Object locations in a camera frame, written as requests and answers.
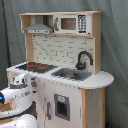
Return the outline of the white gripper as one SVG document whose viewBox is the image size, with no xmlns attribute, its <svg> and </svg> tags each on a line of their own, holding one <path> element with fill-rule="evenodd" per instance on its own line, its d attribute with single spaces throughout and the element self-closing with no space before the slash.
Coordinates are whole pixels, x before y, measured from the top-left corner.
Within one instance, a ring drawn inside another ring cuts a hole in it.
<svg viewBox="0 0 128 128">
<path fill-rule="evenodd" d="M 27 85 L 28 87 L 31 86 L 31 78 L 30 74 L 20 74 L 14 78 L 13 84 L 16 86 L 20 85 Z"/>
</svg>

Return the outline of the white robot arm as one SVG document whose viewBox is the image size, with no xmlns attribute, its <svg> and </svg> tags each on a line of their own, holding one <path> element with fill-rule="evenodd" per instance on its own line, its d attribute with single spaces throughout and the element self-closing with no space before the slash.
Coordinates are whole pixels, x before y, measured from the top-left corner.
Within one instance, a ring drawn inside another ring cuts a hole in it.
<svg viewBox="0 0 128 128">
<path fill-rule="evenodd" d="M 0 128 L 39 128 L 33 110 L 33 94 L 29 74 L 20 74 L 13 83 L 0 91 L 0 103 L 12 104 L 12 109 L 0 111 L 0 120 L 14 118 L 14 121 L 0 125 Z"/>
</svg>

